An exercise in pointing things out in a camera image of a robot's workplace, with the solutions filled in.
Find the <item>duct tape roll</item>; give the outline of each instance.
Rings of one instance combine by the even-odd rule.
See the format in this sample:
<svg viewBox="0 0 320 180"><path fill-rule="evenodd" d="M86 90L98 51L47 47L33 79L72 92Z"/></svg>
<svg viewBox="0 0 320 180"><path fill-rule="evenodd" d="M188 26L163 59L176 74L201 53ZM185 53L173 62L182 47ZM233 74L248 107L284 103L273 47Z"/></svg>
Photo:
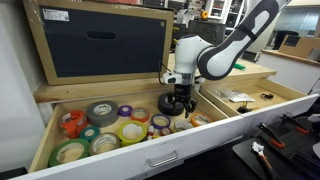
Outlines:
<svg viewBox="0 0 320 180"><path fill-rule="evenodd" d="M65 130L70 139L78 138L80 132L88 125L87 116L84 111L72 110L63 115L59 126Z"/></svg>
<svg viewBox="0 0 320 180"><path fill-rule="evenodd" d="M84 139L71 139L55 148L49 157L49 166L57 166L89 156L89 142Z"/></svg>
<svg viewBox="0 0 320 180"><path fill-rule="evenodd" d="M140 122L148 121L150 117L150 112L146 108L135 108L131 112L131 120L136 120Z"/></svg>
<svg viewBox="0 0 320 180"><path fill-rule="evenodd" d="M160 136L166 136L169 134L172 134L172 130L170 128L165 127L160 129Z"/></svg>
<svg viewBox="0 0 320 180"><path fill-rule="evenodd" d="M112 101L96 102L88 107L87 116L92 126L109 126L119 117L118 105Z"/></svg>
<svg viewBox="0 0 320 180"><path fill-rule="evenodd" d="M142 141L147 135L147 126L139 121L126 121L121 124L118 136L121 140L121 147L136 144Z"/></svg>
<svg viewBox="0 0 320 180"><path fill-rule="evenodd" d="M211 117L203 113L193 113L191 116L191 124L194 127L202 126L213 122Z"/></svg>
<svg viewBox="0 0 320 180"><path fill-rule="evenodd" d="M128 117L131 115L132 107L129 105L120 106L118 109L118 114L122 117Z"/></svg>
<svg viewBox="0 0 320 180"><path fill-rule="evenodd" d="M101 154L120 147L117 135L113 133L103 133L94 138L90 143L90 155Z"/></svg>
<svg viewBox="0 0 320 180"><path fill-rule="evenodd" d="M158 130L168 128L170 127L170 124L170 117L164 114L155 114L151 118L151 125Z"/></svg>
<svg viewBox="0 0 320 180"><path fill-rule="evenodd" d="M84 140L91 142L94 138L99 136L99 134L100 134L99 128L97 128L95 126L90 126L90 127L84 128L80 132L79 137L80 137L80 139L84 139Z"/></svg>
<svg viewBox="0 0 320 180"><path fill-rule="evenodd" d="M180 132L191 128L193 128L193 126L187 120L176 120L174 123L173 132Z"/></svg>

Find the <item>drawer handle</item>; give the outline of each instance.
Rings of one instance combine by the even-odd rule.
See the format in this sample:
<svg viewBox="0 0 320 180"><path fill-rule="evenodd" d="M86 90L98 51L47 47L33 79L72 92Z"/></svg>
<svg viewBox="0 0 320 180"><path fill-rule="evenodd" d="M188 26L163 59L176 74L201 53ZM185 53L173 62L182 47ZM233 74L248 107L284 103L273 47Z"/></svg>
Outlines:
<svg viewBox="0 0 320 180"><path fill-rule="evenodd" d="M165 163L168 163L168 162L173 161L173 160L175 160L175 159L178 159L179 155L178 155L178 153L177 153L176 150L173 151L173 154L174 154L173 157L171 157L171 158L169 158L169 159L166 159L166 160L163 160L163 161L161 161L161 162L158 162L158 163L156 163L156 164L152 164L152 162L150 161L150 159L148 159L147 162L148 162L148 164L149 164L150 167L161 166L162 164L165 164Z"/></svg>

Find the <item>purple tape roll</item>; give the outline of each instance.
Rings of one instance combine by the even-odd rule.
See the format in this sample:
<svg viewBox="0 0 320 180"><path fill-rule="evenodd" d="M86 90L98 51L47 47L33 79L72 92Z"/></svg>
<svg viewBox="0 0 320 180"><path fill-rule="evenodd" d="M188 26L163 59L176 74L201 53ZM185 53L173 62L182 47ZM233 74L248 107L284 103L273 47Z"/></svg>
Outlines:
<svg viewBox="0 0 320 180"><path fill-rule="evenodd" d="M118 113L122 117L128 117L131 115L132 107L129 105L120 106L118 109Z"/></svg>

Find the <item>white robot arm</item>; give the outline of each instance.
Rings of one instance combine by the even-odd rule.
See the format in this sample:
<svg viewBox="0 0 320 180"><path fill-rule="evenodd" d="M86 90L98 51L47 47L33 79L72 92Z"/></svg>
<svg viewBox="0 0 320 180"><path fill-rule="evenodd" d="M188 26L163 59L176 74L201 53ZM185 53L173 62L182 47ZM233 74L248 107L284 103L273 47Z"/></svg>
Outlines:
<svg viewBox="0 0 320 180"><path fill-rule="evenodd" d="M186 36L176 45L174 72L165 73L167 84L175 84L168 93L168 101L174 106L184 104L186 117L195 109L196 100L190 97L195 70L202 77L219 80L232 70L239 56L268 27L278 12L291 0L248 0L246 15L239 26L219 46L214 47L199 36Z"/></svg>

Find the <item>open drawer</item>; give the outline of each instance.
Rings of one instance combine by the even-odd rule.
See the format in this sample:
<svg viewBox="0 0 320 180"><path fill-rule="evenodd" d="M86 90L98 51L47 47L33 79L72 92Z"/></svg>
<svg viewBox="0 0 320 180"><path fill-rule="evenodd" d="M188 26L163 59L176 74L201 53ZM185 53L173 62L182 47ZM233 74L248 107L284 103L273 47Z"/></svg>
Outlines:
<svg viewBox="0 0 320 180"><path fill-rule="evenodd" d="M219 82L219 84L202 86L200 89L200 93L230 117L240 115L237 109L240 106L242 106L243 103L231 102L228 99L222 100L221 98L215 95L216 89L219 89L217 87L219 87L220 89L221 87L223 87L222 89L228 89L231 91L241 91L243 93L246 93L255 100L254 102L248 102L247 108L256 108L255 111L258 112L264 111L266 108L276 108L280 114L290 112L293 115L297 115L307 111L310 107L309 103L306 107L303 107L304 103L301 102L309 98L312 98L306 97L307 95L303 93L285 87L281 84L272 82L266 78L228 82L221 81ZM272 99L265 100L261 98L262 93L272 94L274 97ZM299 103L299 106L301 107L298 109L289 108L295 103Z"/></svg>
<svg viewBox="0 0 320 180"><path fill-rule="evenodd" d="M80 177L81 179L127 179L143 172L154 170L157 167L163 167L162 164L168 164L169 162L174 163L179 160L183 161L183 159L192 156L193 154L234 138L235 134L219 137L215 135L217 132L210 130L212 126L217 126L223 121L230 121L230 119L201 94L192 92L192 96L198 100L196 112L203 112L209 115L215 122L48 168L48 160L52 150L67 140L65 135L61 133L57 121L69 110L85 110L89 105L95 102L108 100L114 101L118 106L129 104L134 108L145 107L150 111L151 117L153 114L159 113L159 110L157 109L158 97L167 92L168 90L149 91L129 95L58 103L29 169L29 174L21 176L21 178L35 179L41 177L45 179L59 179L61 177L65 178L70 176ZM184 119L184 113L177 117L171 117L171 128L177 119ZM119 117L114 124L105 128L100 128L100 131L101 133L117 133L120 124L125 121L129 121L129 118Z"/></svg>

